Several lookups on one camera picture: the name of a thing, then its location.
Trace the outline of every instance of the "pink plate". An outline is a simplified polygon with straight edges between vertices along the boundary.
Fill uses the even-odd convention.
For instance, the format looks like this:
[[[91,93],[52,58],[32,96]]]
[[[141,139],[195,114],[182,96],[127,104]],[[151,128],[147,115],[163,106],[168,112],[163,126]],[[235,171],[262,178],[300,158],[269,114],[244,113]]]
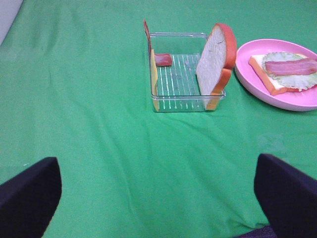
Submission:
[[[303,92],[286,92],[276,96],[270,95],[260,78],[249,65],[252,55],[263,55],[270,52],[302,53],[317,60],[317,54],[300,45],[276,40],[259,39],[242,45],[237,51],[235,72],[242,85],[254,96],[278,108],[291,111],[311,111],[317,109],[317,87]]]

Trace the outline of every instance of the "sandwich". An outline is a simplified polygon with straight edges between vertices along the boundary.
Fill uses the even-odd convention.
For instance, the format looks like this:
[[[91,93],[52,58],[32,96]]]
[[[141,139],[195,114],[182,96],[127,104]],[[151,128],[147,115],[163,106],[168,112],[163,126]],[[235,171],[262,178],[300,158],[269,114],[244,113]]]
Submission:
[[[201,95],[222,93],[231,77],[236,55],[237,42],[231,28],[223,23],[215,24],[196,68]],[[219,98],[207,100],[206,110],[214,110],[218,101]]]
[[[253,55],[249,65],[272,96],[302,92],[317,85],[317,61],[303,54],[273,52]]]

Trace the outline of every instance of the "toy bread slice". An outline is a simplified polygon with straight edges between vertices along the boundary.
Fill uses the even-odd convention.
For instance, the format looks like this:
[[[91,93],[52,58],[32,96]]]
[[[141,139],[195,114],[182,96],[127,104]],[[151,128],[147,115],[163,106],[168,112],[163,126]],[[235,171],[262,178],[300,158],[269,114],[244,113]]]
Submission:
[[[261,79],[262,83],[269,91],[272,96],[277,94],[285,93],[285,92],[299,92],[298,88],[288,88],[279,84],[276,80],[267,75],[265,70],[262,68],[262,62],[265,55],[253,55],[249,59],[249,65],[252,66],[255,73]]]
[[[201,95],[219,95],[227,85],[237,55],[237,42],[231,28],[217,23],[205,44],[196,68]],[[207,110],[214,110],[219,98],[205,103]]]

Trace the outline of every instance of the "transparent tray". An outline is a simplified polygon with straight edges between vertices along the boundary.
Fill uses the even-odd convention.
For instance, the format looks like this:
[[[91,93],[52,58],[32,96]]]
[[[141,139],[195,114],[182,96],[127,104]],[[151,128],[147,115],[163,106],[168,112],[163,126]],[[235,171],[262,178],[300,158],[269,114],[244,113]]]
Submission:
[[[205,33],[150,33],[156,54],[169,53],[172,66],[156,66],[148,42],[151,98],[155,112],[211,112],[225,90],[217,95],[201,95],[196,66],[208,36]]]

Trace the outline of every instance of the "green cloth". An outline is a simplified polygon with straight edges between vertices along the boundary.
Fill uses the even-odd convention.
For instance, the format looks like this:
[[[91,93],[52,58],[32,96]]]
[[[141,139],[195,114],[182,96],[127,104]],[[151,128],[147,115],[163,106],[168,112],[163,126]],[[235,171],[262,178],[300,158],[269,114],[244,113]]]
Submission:
[[[154,113],[150,32],[223,22],[317,52],[317,2],[25,0],[0,47],[0,182],[56,156],[63,191],[44,235],[229,238],[267,225],[259,153],[317,178],[317,111],[290,112],[232,75],[215,112]]]

